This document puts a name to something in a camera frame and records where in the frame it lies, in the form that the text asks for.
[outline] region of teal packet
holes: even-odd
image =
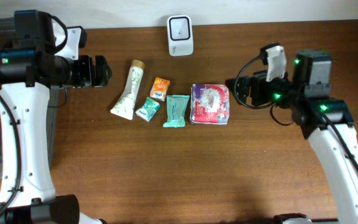
[[[143,120],[149,122],[159,108],[160,104],[157,101],[147,97],[144,105],[137,109],[135,114]]]
[[[170,95],[167,96],[167,114],[168,121],[164,123],[164,128],[184,127],[185,111],[190,96]]]

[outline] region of wooden cap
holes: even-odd
[[[144,63],[141,62],[140,60],[133,60],[132,66],[136,66],[144,70]]]

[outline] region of wooden tabletop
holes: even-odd
[[[168,94],[189,95],[192,84],[224,83],[261,46],[280,42],[291,75],[298,49],[331,52],[331,96],[346,100],[358,133],[358,21],[195,26],[194,53],[186,57],[169,56],[166,27],[87,32],[80,53],[104,55],[114,74],[107,87],[70,89],[58,111],[51,170],[57,195],[75,194],[82,212],[108,223],[217,223],[294,212],[337,217],[300,127],[279,126],[268,110],[239,106],[230,95],[227,126],[190,124],[188,106],[186,126],[176,129],[162,127],[165,103],[149,123],[109,110],[133,59],[145,63],[138,108],[155,77],[171,81]],[[261,68],[258,62],[247,74]],[[290,111],[276,112],[289,121]]]

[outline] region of green led indicator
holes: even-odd
[[[321,111],[326,111],[328,107],[326,105],[320,105]]]
[[[278,99],[280,99],[281,95],[278,93],[274,93],[273,97],[275,100],[278,100]]]

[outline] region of black cable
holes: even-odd
[[[293,124],[293,121],[292,121],[291,123],[282,123],[282,122],[280,122],[280,121],[274,116],[274,114],[273,114],[273,108],[274,108],[274,107],[278,107],[278,105],[272,105],[272,106],[270,107],[270,115],[271,115],[271,117],[273,118],[273,120],[274,120],[277,124],[282,125],[282,126],[289,126],[289,125]]]
[[[55,48],[52,50],[51,53],[52,53],[52,54],[55,54],[55,53],[61,51],[61,50],[66,46],[66,44],[67,44],[67,38],[68,38],[68,32],[67,32],[67,27],[66,27],[66,25],[65,25],[59,18],[57,18],[56,16],[51,16],[51,18],[52,18],[54,21],[56,21],[56,22],[62,27],[62,29],[65,31],[65,35],[66,35],[65,40],[64,40],[61,44],[59,44],[59,46],[55,47]]]
[[[356,161],[356,159],[354,158],[354,155],[352,154],[352,152],[349,150],[345,140],[343,140],[341,133],[339,133],[338,129],[335,127],[334,123],[327,117],[326,114],[319,112],[323,118],[327,121],[327,123],[332,127],[332,129],[334,130],[337,138],[339,139],[339,142],[342,144],[342,147],[345,150],[345,153],[347,154],[347,158],[352,162],[352,165],[354,166],[357,174],[358,174],[358,163]]]
[[[20,139],[19,139],[19,130],[17,129],[17,123],[15,120],[15,117],[12,114],[11,109],[5,102],[5,100],[0,95],[0,103],[3,105],[3,107],[6,110],[7,115],[9,116],[9,119],[11,120],[11,125],[13,128],[13,134],[15,137],[15,144],[16,144],[16,159],[17,159],[17,172],[16,172],[16,179],[15,179],[15,187],[11,190],[12,194],[8,198],[8,200],[0,207],[0,216],[3,215],[8,208],[8,206],[12,203],[14,198],[17,195],[18,191],[21,191],[20,188],[20,181],[22,178],[22,154],[21,154],[21,146],[20,146]]]
[[[237,84],[238,84],[238,81],[241,77],[241,75],[245,72],[245,70],[249,67],[249,65],[251,65],[252,63],[254,63],[255,61],[259,60],[262,58],[262,54],[254,57],[252,60],[250,60],[248,63],[246,63],[246,65],[243,66],[243,68],[240,70],[240,72],[238,73],[237,77],[236,77],[236,80],[234,81],[234,86],[233,86],[233,95],[234,97],[236,98],[236,100],[242,105],[242,106],[245,106],[246,108],[249,108],[249,109],[253,109],[253,110],[260,110],[260,109],[265,109],[265,108],[268,108],[269,106],[272,106],[274,103],[270,102],[266,105],[263,105],[263,106],[251,106],[251,105],[248,105],[247,103],[244,103],[243,101],[240,100],[239,96],[238,96],[238,92],[237,92]]]
[[[57,105],[57,106],[48,106],[49,108],[59,108],[59,107],[66,105],[67,100],[68,100],[68,92],[67,92],[67,88],[65,85],[63,85],[63,88],[65,89],[65,102],[63,104]]]

